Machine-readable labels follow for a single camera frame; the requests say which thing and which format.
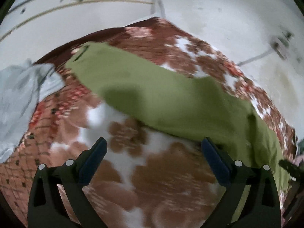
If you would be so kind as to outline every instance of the green towel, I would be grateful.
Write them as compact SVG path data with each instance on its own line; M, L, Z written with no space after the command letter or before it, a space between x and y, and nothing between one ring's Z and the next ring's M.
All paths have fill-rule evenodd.
M115 109L168 134L201 141L210 137L233 160L268 164L278 189L288 173L276 133L249 101L224 93L212 78L191 79L106 43L88 42L67 63L79 80Z

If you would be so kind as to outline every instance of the brown and white floral bedspread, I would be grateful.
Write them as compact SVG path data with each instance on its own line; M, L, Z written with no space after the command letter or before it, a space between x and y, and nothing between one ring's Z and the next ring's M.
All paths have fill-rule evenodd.
M0 165L0 189L25 225L37 166L58 166L75 159L99 137L107 140L108 153L83 191L109 228L200 227L223 194L201 155L199 142L152 130L116 111L64 68L63 63L86 41L107 41L189 78L213 76L224 91L252 102L276 132L285 158L293 159L294 129L266 92L220 51L159 18L116 33L105 32L102 39L92 34L43 58L61 65L57 71L66 86L39 103L20 146ZM59 189L70 218L77 221L63 188Z

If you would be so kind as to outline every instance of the floral pattern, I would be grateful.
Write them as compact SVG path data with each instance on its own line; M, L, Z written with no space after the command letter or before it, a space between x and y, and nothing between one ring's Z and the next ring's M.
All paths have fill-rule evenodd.
M126 119L124 124L112 122L108 129L113 136L110 139L109 147L115 153L124 149L132 157L138 157L142 153L142 144L146 143L146 132L135 119Z
M136 167L132 182L145 227L199 228L218 202L210 191L216 180L209 166L180 142L148 156L146 165Z
M207 42L161 18L152 19L150 26L126 27L106 41L189 78L200 78L200 72L214 77L225 92L252 102L276 132L284 157L293 160L294 129L266 92ZM51 167L76 159L102 136L108 152L83 191L109 228L200 227L223 193L200 147L107 107L64 68L79 46L45 61L57 64L66 86L39 103L20 146L0 164L0 189L14 213L27 225L29 193L40 163ZM64 189L59 190L70 218L78 222ZM282 203L286 193L279 196Z

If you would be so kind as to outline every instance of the metal screw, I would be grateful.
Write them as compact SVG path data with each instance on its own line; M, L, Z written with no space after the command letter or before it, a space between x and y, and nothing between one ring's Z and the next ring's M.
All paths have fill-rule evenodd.
M66 164L67 166L70 166L70 165L74 164L74 160L68 159L68 160L65 162L65 164Z
M236 166L238 166L238 167L240 167L240 166L243 165L242 161L239 161L239 160L236 160L236 161L234 162L234 164L235 164Z
M45 168L45 164L40 164L39 166L38 166L38 169L39 170L42 170L42 169L44 169Z
M270 170L270 167L266 164L263 165L264 170Z

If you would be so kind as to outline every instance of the white cloth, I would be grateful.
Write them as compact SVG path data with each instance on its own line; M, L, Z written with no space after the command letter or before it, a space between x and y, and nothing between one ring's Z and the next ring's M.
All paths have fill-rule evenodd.
M0 71L0 163L19 145L37 103L64 87L51 63L9 66Z

